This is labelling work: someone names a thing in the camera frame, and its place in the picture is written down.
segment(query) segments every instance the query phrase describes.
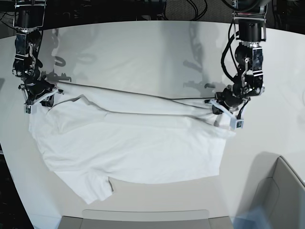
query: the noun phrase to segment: white fabric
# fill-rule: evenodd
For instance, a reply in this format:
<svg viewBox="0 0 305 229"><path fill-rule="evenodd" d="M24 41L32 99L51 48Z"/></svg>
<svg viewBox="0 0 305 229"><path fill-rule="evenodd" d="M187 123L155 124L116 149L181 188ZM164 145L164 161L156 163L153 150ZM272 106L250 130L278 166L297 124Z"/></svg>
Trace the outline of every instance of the white fabric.
<svg viewBox="0 0 305 229"><path fill-rule="evenodd" d="M216 115L203 100L58 88L65 94L52 109L38 105L29 130L47 167L88 204L111 196L109 177L161 184L219 174L234 133L211 125Z"/></svg>

